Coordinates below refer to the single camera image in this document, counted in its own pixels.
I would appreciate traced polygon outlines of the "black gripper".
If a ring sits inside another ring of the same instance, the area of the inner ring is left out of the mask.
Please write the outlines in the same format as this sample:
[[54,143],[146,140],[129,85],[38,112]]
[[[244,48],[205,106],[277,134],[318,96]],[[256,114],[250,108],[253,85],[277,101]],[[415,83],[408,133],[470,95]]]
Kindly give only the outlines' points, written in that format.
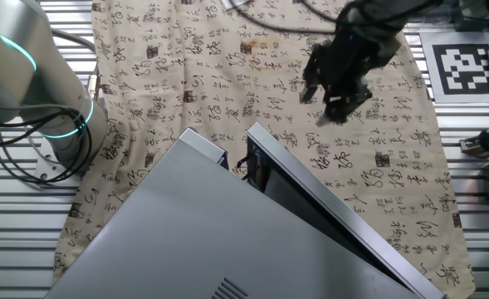
[[[316,124],[342,125],[348,116],[373,96],[367,86],[357,90],[359,80],[370,70],[386,66],[399,49],[396,36],[399,32],[397,21],[385,21],[377,25],[339,25],[335,37],[325,49],[322,66],[324,76],[324,113]],[[318,89],[318,59],[322,45],[312,46],[312,52],[303,71],[303,91],[300,102],[311,102]]]

